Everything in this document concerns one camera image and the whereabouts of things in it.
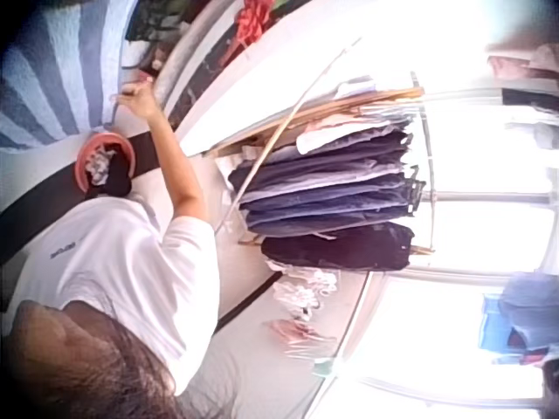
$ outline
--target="pink cloth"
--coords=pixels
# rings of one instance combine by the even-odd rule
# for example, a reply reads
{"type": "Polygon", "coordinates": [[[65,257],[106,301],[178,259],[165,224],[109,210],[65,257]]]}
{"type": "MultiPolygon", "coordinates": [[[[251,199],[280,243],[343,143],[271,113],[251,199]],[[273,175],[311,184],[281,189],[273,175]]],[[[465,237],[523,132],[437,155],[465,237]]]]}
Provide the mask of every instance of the pink cloth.
{"type": "Polygon", "coordinates": [[[530,60],[490,56],[487,63],[497,79],[559,79],[559,44],[540,45],[530,60]]]}

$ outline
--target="pink bowl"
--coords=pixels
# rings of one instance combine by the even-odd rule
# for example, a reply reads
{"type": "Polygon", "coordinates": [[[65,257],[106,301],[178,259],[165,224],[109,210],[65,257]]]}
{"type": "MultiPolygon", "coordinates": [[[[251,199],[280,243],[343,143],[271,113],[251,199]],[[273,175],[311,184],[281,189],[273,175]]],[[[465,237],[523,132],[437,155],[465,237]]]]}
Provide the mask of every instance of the pink bowl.
{"type": "Polygon", "coordinates": [[[126,138],[115,133],[99,133],[91,137],[86,144],[81,148],[76,159],[76,164],[73,167],[73,174],[76,178],[79,188],[85,193],[89,189],[89,182],[86,175],[86,162],[87,158],[100,146],[109,144],[120,144],[122,151],[130,161],[130,170],[128,175],[132,177],[136,169],[136,156],[132,144],[126,138]]]}

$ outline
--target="white cloth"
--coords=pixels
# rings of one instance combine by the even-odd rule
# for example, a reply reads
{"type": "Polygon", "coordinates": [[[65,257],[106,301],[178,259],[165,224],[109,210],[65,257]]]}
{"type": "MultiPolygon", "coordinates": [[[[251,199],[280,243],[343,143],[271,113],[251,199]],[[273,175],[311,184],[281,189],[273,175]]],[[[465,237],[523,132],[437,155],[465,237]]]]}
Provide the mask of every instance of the white cloth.
{"type": "Polygon", "coordinates": [[[297,137],[296,144],[299,153],[305,155],[309,151],[322,147],[344,135],[363,131],[373,127],[386,127],[389,120],[367,121],[355,115],[331,115],[323,120],[311,122],[305,132],[297,137]]]}
{"type": "Polygon", "coordinates": [[[179,395],[199,369],[217,324],[213,229],[181,216],[162,235],[137,202],[86,201],[32,250],[3,316],[3,334],[26,299],[57,309],[84,301],[116,318],[167,366],[179,395]]]}

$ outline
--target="logo on shirt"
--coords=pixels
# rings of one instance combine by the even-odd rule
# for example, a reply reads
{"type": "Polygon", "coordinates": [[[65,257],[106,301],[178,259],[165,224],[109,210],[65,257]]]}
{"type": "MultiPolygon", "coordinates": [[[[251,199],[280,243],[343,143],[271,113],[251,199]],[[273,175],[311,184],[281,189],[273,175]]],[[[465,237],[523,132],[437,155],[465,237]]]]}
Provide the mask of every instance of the logo on shirt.
{"type": "Polygon", "coordinates": [[[51,254],[51,259],[54,259],[56,256],[61,255],[65,251],[70,251],[74,247],[76,247],[76,242],[71,242],[70,244],[68,244],[64,247],[61,247],[60,249],[58,249],[57,251],[55,251],[54,253],[51,254]]]}

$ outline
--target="hand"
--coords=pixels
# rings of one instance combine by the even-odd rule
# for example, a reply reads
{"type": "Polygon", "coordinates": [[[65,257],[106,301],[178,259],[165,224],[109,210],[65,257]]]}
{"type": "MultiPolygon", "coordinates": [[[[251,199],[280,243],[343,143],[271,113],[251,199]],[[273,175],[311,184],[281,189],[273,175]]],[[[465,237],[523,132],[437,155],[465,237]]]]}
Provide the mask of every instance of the hand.
{"type": "Polygon", "coordinates": [[[124,85],[121,94],[116,97],[116,102],[130,109],[134,115],[147,121],[162,113],[155,100],[151,78],[124,85]]]}

